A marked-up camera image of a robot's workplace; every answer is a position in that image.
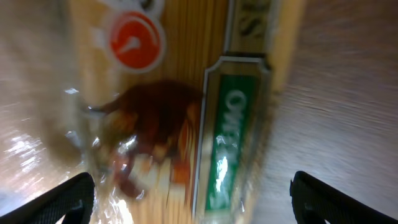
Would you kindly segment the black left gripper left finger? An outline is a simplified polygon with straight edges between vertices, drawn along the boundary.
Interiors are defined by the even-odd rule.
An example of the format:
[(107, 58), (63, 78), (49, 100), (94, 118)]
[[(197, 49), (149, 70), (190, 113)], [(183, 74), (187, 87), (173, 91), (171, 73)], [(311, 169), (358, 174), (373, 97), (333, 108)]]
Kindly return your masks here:
[(3, 215), (1, 223), (89, 224), (93, 212), (95, 183), (83, 172), (29, 203)]

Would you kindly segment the orange spaghetti packet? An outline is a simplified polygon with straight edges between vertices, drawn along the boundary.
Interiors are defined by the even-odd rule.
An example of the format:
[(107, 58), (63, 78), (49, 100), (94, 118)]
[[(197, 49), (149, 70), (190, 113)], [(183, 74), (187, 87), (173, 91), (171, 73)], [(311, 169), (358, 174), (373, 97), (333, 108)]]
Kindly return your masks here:
[(70, 0), (92, 223), (250, 223), (304, 0)]

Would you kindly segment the beige grain bag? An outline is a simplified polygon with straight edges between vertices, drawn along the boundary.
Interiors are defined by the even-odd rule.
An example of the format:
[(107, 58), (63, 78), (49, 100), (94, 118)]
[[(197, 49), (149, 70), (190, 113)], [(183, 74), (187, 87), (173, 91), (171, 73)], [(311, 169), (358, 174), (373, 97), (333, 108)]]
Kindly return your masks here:
[(86, 171), (66, 1), (1, 0), (1, 213)]

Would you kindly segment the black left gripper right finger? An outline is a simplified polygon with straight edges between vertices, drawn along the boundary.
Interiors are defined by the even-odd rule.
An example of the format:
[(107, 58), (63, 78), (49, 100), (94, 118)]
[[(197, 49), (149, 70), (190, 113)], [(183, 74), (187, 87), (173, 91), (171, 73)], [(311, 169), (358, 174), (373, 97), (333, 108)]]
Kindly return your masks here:
[(397, 224), (389, 217), (334, 189), (304, 171), (290, 182), (292, 208), (298, 224)]

